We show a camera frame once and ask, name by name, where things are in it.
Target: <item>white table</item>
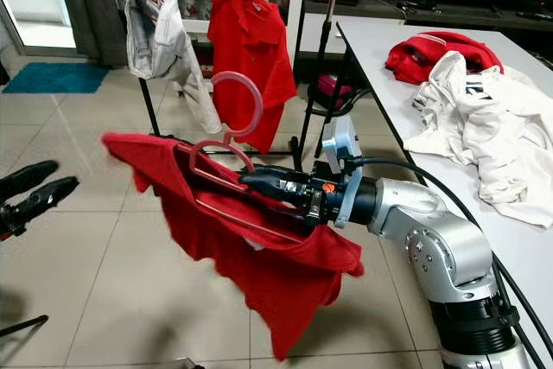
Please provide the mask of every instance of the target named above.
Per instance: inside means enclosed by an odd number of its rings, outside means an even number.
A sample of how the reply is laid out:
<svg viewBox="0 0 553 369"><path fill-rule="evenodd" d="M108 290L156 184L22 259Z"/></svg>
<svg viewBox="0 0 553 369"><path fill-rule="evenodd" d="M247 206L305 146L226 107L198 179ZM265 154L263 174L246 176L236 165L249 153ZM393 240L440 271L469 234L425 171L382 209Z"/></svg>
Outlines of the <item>white table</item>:
<svg viewBox="0 0 553 369"><path fill-rule="evenodd" d="M380 110L403 147L403 140L423 131L420 112L412 107L416 86L395 80L384 63L390 49L410 36L428 30L452 30L484 42L501 60L530 76L540 89L553 97L553 72L521 47L499 32L466 29L437 29L417 26L338 22L351 56L359 64L374 89ZM478 197L479 177L476 167L461 166L444 157L406 152L420 168L435 175L467 205L478 220L493 250L504 263L536 310L550 335L553 334L553 229L543 229L498 214ZM460 211L448 203L449 208ZM521 314L521 324L542 361L550 367L550 358L513 293L510 297Z"/></svg>

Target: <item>robotic arm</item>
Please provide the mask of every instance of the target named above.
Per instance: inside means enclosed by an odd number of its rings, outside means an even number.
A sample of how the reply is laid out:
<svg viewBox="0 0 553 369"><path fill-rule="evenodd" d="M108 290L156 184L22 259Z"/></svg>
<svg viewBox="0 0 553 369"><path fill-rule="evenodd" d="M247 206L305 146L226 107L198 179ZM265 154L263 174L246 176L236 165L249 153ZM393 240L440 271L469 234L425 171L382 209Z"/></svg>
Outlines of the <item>robotic arm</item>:
<svg viewBox="0 0 553 369"><path fill-rule="evenodd" d="M309 174L259 166L240 181L300 208L307 225L351 221L393 241L429 300L446 369L529 368L512 332L518 312L499 295L482 231L423 185L363 177L349 116L325 125L322 145L328 163L315 162Z"/></svg>

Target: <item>table leg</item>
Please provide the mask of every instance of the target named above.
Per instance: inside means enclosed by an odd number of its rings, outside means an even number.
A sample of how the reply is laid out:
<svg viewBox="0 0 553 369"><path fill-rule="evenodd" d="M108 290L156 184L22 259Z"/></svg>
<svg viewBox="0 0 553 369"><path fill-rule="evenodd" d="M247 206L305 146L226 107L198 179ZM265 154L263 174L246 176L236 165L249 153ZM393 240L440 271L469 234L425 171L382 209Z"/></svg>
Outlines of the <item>table leg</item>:
<svg viewBox="0 0 553 369"><path fill-rule="evenodd" d="M332 93L332 98L330 100L330 106L328 107L327 115L325 116L325 124L330 123L330 120L332 119L332 116L334 114L334 107L338 102L338 97L340 96L340 90L342 89L344 85L344 81L346 80L346 75L349 70L351 61L352 61L352 51L349 47L346 47L346 53L344 54L344 59L341 64L341 69L340 69L340 73L338 74L338 79L336 80L336 85L334 86L334 91ZM321 134L319 135L319 141L317 142L317 148L315 149L315 158L319 158L319 156L321 155L321 147L322 147L321 140L322 140L322 130L321 130Z"/></svg>

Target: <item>black tripod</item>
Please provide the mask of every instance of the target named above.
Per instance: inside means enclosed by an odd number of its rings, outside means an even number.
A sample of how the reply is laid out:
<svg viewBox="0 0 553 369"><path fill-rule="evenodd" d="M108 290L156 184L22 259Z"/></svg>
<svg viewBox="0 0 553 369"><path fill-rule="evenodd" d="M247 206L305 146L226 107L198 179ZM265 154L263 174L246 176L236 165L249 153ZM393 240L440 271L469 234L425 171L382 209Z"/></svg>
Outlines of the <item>black tripod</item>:
<svg viewBox="0 0 553 369"><path fill-rule="evenodd" d="M2 328L0 329L0 337L7 336L8 334L12 334L15 332L18 332L19 330L23 330L24 328L30 328L32 326L38 326L46 323L48 321L47 315L39 315L38 317L24 321L22 323L14 324L13 326L9 326L8 328Z"/></svg>

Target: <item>tile floor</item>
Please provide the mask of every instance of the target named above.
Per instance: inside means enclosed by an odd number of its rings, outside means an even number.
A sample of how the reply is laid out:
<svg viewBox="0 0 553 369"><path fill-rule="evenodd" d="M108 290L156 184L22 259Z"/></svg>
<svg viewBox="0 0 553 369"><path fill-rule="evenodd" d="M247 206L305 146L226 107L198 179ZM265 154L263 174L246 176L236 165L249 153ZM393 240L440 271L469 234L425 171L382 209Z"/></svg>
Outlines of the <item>tile floor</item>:
<svg viewBox="0 0 553 369"><path fill-rule="evenodd" d="M32 60L22 57L10 74ZM149 85L163 133L206 136L166 83ZM300 98L288 102L275 149L300 132L303 108ZM372 99L358 102L352 116L367 155L402 156ZM304 166L314 160L320 127L320 119L311 125ZM107 130L149 131L138 82L125 70L110 72L93 95L0 94L0 175L54 158L61 164L55 176L81 181L24 236L0 246L2 325L50 316L35 331L3 338L0 366L169 369L188 356L208 369L441 367L409 266L356 225L340 232L364 247L365 275L345 277L338 301L319 310L290 358L274 361L269 331L239 290L210 261L195 263L171 241L158 200L138 194L130 170L106 154L99 138ZM286 157L255 159L291 167Z"/></svg>

